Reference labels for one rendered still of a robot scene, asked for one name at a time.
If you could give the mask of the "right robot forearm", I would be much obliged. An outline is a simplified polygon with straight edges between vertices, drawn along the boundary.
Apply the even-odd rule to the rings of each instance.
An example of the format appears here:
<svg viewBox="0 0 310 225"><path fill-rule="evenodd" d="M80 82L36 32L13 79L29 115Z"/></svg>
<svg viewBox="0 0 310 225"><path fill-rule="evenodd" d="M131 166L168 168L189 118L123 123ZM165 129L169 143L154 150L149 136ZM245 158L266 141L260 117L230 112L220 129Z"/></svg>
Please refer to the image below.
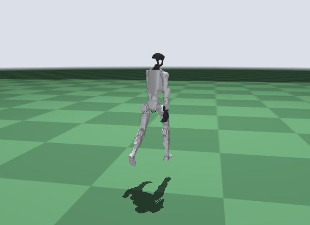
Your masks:
<svg viewBox="0 0 310 225"><path fill-rule="evenodd" d="M169 95L170 95L170 89L165 90L165 94L163 95L163 106L166 107L165 110L168 110L169 108Z"/></svg>

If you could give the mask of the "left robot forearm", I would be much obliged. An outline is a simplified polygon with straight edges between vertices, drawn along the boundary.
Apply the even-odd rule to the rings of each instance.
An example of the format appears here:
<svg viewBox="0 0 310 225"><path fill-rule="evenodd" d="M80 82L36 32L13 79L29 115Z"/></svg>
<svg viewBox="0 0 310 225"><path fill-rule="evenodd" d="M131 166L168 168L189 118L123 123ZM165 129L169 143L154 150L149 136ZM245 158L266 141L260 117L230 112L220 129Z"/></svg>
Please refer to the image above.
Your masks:
<svg viewBox="0 0 310 225"><path fill-rule="evenodd" d="M152 97L152 94L149 93L148 89L146 89L146 90L147 90L148 98L149 98L149 100L150 100L151 97Z"/></svg>

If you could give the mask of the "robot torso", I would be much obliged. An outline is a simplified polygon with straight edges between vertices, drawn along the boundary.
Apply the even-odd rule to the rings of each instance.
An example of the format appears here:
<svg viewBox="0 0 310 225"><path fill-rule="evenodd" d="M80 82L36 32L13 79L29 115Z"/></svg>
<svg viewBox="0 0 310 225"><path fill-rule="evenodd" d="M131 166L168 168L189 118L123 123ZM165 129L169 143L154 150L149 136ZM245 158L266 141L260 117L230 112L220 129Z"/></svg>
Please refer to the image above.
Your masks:
<svg viewBox="0 0 310 225"><path fill-rule="evenodd" d="M163 71L162 68L159 68L159 70L150 69L148 72L148 91L153 96L147 102L147 109L151 111L157 111L156 107L160 105L157 94L162 94L163 92L161 71Z"/></svg>

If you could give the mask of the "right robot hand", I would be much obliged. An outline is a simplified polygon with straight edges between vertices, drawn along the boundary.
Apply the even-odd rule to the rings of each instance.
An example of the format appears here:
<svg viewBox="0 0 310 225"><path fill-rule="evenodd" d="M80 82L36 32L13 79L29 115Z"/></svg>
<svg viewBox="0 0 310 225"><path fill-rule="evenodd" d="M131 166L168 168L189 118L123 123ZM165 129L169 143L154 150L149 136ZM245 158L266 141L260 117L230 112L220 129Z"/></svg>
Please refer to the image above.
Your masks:
<svg viewBox="0 0 310 225"><path fill-rule="evenodd" d="M166 107L163 106L164 113L163 113L163 119L161 120L161 122L166 122L168 120L168 118L169 118L169 114L167 112L168 110L165 110L165 109L166 109Z"/></svg>

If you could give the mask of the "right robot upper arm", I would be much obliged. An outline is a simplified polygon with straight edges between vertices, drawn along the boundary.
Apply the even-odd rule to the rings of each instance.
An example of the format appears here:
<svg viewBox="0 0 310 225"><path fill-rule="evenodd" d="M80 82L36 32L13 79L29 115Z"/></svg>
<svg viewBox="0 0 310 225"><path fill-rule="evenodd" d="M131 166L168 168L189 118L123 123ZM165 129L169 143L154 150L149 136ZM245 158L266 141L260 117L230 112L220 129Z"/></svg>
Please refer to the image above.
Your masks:
<svg viewBox="0 0 310 225"><path fill-rule="evenodd" d="M169 73L161 71L160 76L162 78L162 84L163 84L163 92L165 94L165 90L168 89L168 78L169 78Z"/></svg>

